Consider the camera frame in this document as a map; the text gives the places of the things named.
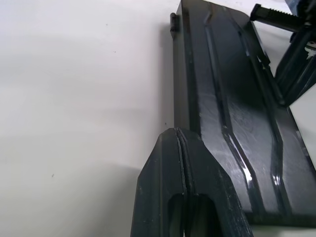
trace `white table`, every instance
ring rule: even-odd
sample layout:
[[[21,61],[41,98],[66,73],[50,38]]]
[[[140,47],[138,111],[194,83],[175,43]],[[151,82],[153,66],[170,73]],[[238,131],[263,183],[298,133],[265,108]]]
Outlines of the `white table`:
[[[216,2],[249,14],[258,1]],[[168,26],[178,4],[0,0],[0,236],[129,236],[136,178],[173,126]],[[257,26],[275,70],[290,33]],[[315,100],[309,91],[292,107],[313,157]]]

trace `scratched plastic surface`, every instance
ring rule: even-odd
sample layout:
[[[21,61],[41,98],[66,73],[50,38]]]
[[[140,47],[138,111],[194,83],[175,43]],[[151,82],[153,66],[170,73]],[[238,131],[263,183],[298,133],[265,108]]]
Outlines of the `scratched plastic surface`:
[[[290,109],[271,94],[249,17],[202,0],[182,0],[177,15],[175,126],[201,135],[250,223],[316,227],[315,169]]]

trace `black plastic part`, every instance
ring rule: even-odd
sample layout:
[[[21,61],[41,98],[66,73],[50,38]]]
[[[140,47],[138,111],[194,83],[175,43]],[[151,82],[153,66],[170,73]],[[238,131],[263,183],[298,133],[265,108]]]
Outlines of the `black plastic part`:
[[[259,4],[254,6],[250,16],[251,21],[294,32],[291,45],[276,71],[277,89],[274,88],[274,91],[279,97],[279,103],[284,106],[291,105],[316,83],[316,58],[308,58],[308,52],[305,50],[308,42],[316,40],[316,27],[311,25],[315,17],[315,1],[302,3],[304,4],[299,5],[298,12],[304,18],[267,9]]]
[[[175,126],[201,135],[251,224],[316,227],[316,172],[253,23],[203,0],[177,15]]]
[[[298,32],[304,25],[304,19],[256,4],[250,14],[251,21],[259,21],[287,31]]]
[[[306,44],[316,27],[303,27],[294,37],[276,70],[276,82],[289,106],[316,83],[316,57],[308,59]]]
[[[175,13],[170,14],[170,33],[174,39],[179,30],[179,17]]]
[[[131,237],[252,237],[227,173],[196,134],[162,133],[141,171]]]

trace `white surface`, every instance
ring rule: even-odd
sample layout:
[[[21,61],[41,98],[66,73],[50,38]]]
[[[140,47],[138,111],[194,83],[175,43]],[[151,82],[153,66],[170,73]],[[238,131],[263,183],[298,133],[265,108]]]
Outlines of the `white surface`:
[[[246,13],[257,2],[217,1]],[[288,11],[283,0],[259,2]],[[136,178],[173,126],[168,25],[178,4],[0,0],[0,236],[129,236]],[[289,33],[257,26],[275,69]],[[303,126],[313,111],[299,103],[313,149],[316,128]]]

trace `black plastic bracket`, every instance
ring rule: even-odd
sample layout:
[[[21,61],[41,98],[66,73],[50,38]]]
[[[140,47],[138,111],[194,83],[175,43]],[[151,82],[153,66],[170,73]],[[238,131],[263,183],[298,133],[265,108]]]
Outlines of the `black plastic bracket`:
[[[309,13],[306,9],[298,11],[304,17],[267,9],[259,4],[254,6],[250,15],[251,21],[293,32],[291,45],[280,61],[275,76],[277,90],[274,88],[274,92],[277,96],[281,94],[279,103],[284,106],[291,105],[316,83],[316,57],[308,53],[308,50],[316,52],[315,14],[311,14],[316,7],[315,1],[311,1],[310,5],[305,4],[306,8],[311,7]],[[315,44],[315,47],[308,49],[308,43]]]
[[[316,172],[253,22],[203,0],[176,15],[175,126],[201,136],[251,224],[316,227]]]
[[[252,237],[232,181],[193,132],[162,133],[141,171],[131,237]]]

